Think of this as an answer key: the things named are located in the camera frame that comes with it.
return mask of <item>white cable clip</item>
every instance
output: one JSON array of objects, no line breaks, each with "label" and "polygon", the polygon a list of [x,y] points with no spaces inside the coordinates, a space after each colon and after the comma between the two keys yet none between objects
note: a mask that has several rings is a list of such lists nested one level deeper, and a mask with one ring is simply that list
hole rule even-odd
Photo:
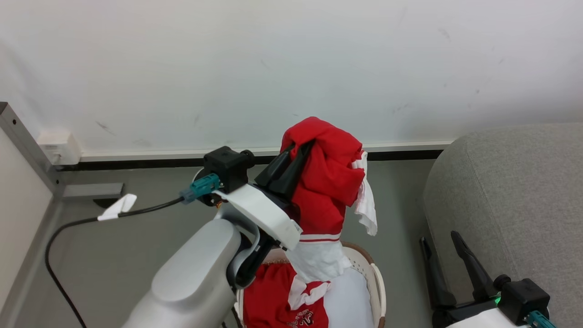
[{"label": "white cable clip", "polygon": [[97,217],[98,221],[111,220],[119,218],[119,214],[131,210],[132,206],[138,199],[134,194],[127,194],[118,199],[112,206],[103,212],[103,215]]}]

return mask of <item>white laundry basket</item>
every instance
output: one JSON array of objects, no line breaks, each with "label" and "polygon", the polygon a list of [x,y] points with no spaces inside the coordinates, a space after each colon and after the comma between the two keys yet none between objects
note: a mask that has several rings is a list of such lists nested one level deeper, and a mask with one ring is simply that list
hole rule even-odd
[{"label": "white laundry basket", "polygon": [[[381,272],[374,264],[373,258],[360,246],[342,242],[344,254],[352,263],[352,268],[360,272],[366,279],[366,286],[370,293],[370,305],[373,309],[374,326],[383,328],[385,326],[385,312],[387,311],[387,295],[385,293],[385,283],[382,280]],[[265,257],[263,263],[288,263],[287,257],[282,249],[273,249]],[[243,322],[243,290],[237,291],[237,303],[235,304],[237,316]]]}]

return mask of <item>gray upholstery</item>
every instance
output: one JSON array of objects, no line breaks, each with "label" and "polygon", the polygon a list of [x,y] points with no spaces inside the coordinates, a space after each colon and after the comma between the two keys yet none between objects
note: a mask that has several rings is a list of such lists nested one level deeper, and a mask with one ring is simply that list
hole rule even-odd
[{"label": "gray upholstery", "polygon": [[583,124],[477,132],[436,160],[424,206],[450,290],[472,286],[449,233],[461,233],[492,279],[531,278],[558,327],[583,327]]}]

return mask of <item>white wall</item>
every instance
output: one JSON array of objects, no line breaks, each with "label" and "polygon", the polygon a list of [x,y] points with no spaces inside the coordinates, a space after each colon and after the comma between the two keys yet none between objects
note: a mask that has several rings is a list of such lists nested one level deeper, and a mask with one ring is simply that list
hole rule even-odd
[{"label": "white wall", "polygon": [[578,0],[3,0],[0,99],[85,156],[583,120]]},{"label": "white wall", "polygon": [[52,193],[0,130],[0,310]]}]

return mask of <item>white towel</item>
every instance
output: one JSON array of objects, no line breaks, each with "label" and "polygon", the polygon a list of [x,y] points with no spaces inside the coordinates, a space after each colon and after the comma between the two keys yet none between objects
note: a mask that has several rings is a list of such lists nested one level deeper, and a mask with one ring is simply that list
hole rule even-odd
[{"label": "white towel", "polygon": [[350,267],[350,260],[342,252],[339,240],[300,241],[294,250],[286,251],[286,256],[296,273],[306,283],[330,281]]},{"label": "white towel", "polygon": [[366,227],[367,234],[374,236],[377,234],[378,229],[377,212],[374,209],[373,190],[367,180],[367,157],[368,153],[363,151],[361,159],[352,162],[353,169],[364,169],[364,179],[360,184],[354,212],[360,215],[359,222]]},{"label": "white towel", "polygon": [[349,268],[330,282],[330,291],[324,295],[328,328],[373,328],[373,309],[366,279]]},{"label": "white towel", "polygon": [[290,309],[297,310],[304,304],[312,305],[316,303],[330,289],[330,283],[323,282],[320,286],[312,288],[309,294],[304,292],[307,287],[308,285],[298,275],[293,278],[290,293],[287,296],[287,303],[290,305]]}]

